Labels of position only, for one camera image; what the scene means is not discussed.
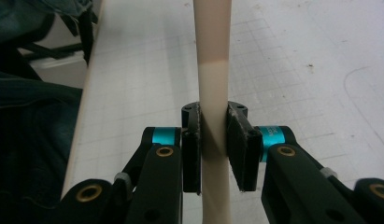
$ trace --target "fabric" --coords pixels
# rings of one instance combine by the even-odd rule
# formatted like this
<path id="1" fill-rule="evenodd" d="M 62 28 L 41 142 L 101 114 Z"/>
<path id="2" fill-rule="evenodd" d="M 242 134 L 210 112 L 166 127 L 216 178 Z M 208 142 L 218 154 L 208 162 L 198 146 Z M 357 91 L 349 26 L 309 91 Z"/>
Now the fabric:
<path id="1" fill-rule="evenodd" d="M 82 90 L 0 73 L 0 223 L 59 203 Z"/>

